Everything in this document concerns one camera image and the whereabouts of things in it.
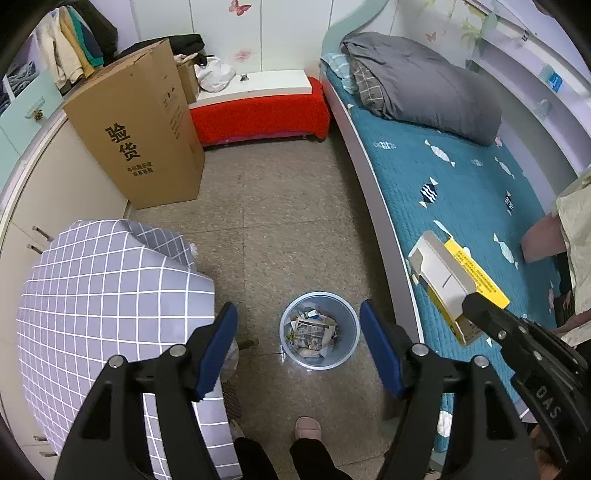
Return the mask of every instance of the blue label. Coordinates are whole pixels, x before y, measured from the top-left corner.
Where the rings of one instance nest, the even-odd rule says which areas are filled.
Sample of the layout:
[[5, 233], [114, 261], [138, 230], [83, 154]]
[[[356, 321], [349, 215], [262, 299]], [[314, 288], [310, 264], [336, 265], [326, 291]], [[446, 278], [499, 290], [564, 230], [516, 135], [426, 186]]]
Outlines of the blue label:
[[548, 85], [550, 85], [550, 88], [552, 88], [552, 90], [558, 92], [560, 85], [562, 85], [562, 78], [560, 77], [560, 75], [558, 75], [558, 73], [554, 72], [548, 79]]

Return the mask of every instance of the trash can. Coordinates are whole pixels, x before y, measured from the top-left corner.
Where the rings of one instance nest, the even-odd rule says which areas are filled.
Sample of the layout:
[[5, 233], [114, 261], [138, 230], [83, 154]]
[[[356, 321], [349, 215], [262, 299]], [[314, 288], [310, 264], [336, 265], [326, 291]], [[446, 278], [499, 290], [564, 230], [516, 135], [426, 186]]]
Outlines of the trash can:
[[[304, 358], [287, 341], [287, 336], [291, 332], [290, 322], [300, 312], [311, 309], [331, 317], [337, 323], [338, 337], [332, 351], [326, 357]], [[355, 351], [360, 332], [359, 319], [353, 307], [341, 297], [326, 291], [306, 293], [292, 301], [283, 312], [279, 325], [279, 338], [284, 352], [294, 362], [311, 370], [328, 370], [345, 362]]]

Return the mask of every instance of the grey pillow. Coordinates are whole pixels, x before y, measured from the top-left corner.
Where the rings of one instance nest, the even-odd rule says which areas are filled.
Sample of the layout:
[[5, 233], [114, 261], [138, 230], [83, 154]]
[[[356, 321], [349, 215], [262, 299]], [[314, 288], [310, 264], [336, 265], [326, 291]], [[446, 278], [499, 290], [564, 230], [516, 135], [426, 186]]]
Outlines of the grey pillow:
[[348, 35], [343, 45], [378, 79], [385, 118], [428, 125], [481, 145], [494, 142], [501, 108], [477, 73], [404, 37], [364, 32]]

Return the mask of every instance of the white shelf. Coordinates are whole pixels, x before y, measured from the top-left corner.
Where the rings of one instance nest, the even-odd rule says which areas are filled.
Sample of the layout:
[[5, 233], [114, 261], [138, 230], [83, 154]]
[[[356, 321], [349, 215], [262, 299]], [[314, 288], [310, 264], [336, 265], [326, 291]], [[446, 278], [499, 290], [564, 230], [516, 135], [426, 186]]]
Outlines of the white shelf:
[[545, 62], [536, 56], [531, 50], [526, 48], [521, 39], [509, 38], [498, 30], [493, 30], [485, 34], [484, 40], [509, 55], [520, 65], [524, 66], [542, 85], [544, 85], [544, 87], [548, 89], [548, 95], [552, 95], [554, 98], [560, 100], [560, 102], [562, 102], [578, 120], [587, 134], [591, 136], [591, 107], [564, 79], [558, 93], [551, 90], [544, 82], [542, 82], [538, 75], [541, 73], [542, 68], [544, 68]]
[[560, 57], [565, 59], [572, 68], [577, 70], [589, 83], [591, 83], [591, 72], [585, 64], [583, 57], [577, 50], [577, 47], [574, 46], [572, 40], [560, 24], [554, 18], [540, 12], [534, 5], [533, 0], [505, 0], [522, 21], [496, 0], [466, 1], [486, 13], [496, 10], [496, 14], [499, 15], [499, 17], [504, 18], [522, 30], [528, 29], [533, 36], [554, 50]]
[[554, 139], [577, 175], [591, 163], [591, 137], [571, 111], [543, 82], [526, 67], [492, 44], [483, 44], [472, 60], [501, 82], [515, 97], [534, 113], [543, 99], [552, 103], [552, 110], [541, 124]]
[[236, 75], [228, 86], [216, 93], [201, 90], [195, 103], [189, 108], [230, 102], [244, 98], [266, 97], [271, 95], [307, 95], [312, 93], [312, 85], [304, 70], [275, 70], [248, 74], [248, 80]]

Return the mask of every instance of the white plastic bag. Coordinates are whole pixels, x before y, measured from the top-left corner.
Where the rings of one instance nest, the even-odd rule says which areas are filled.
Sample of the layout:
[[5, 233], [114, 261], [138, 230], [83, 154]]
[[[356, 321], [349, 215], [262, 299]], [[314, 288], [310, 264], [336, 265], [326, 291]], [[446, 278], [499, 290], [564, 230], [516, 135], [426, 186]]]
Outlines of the white plastic bag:
[[207, 65], [195, 65], [195, 75], [199, 86], [206, 92], [219, 92], [226, 88], [236, 75], [236, 70], [217, 57], [207, 57]]

